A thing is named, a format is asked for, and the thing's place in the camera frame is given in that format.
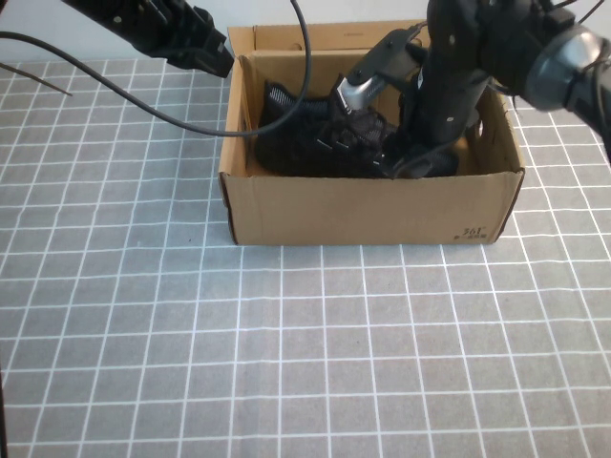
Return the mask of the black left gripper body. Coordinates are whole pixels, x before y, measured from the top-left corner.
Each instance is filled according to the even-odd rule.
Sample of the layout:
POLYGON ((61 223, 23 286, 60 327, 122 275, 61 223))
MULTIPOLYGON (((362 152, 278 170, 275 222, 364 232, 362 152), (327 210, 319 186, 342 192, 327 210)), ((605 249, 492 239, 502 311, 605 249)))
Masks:
POLYGON ((174 48, 194 17, 185 1, 68 0, 65 4, 138 51, 174 48))

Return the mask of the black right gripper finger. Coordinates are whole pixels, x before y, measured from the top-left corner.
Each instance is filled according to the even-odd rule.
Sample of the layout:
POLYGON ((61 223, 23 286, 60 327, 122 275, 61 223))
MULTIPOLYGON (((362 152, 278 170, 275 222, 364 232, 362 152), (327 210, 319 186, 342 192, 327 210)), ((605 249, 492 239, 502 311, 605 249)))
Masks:
POLYGON ((410 137, 400 131, 389 134, 384 140, 385 157, 404 157, 409 153, 410 148, 410 137))
POLYGON ((420 156, 383 154, 383 178, 412 178, 413 170, 421 160, 420 156))

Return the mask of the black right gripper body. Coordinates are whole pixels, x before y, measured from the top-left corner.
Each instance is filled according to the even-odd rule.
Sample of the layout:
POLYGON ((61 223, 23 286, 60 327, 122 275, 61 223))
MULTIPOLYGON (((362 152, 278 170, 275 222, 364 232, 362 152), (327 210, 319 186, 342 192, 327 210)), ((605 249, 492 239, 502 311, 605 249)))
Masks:
POLYGON ((427 60, 399 99, 399 149, 427 152, 456 142, 490 81, 478 69, 456 68, 446 60, 427 60))

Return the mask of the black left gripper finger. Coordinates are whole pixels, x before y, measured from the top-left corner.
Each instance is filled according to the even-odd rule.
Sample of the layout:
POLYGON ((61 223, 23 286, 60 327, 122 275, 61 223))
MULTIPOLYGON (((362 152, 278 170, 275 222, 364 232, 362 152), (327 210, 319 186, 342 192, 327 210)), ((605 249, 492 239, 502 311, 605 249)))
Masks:
POLYGON ((225 46, 226 36, 216 29, 212 15, 204 9, 184 4, 183 17, 185 69, 231 69, 234 57, 225 46))
POLYGON ((229 50, 226 37, 218 31, 180 36, 166 55, 166 60, 183 70, 198 70, 220 78, 229 74, 229 50))

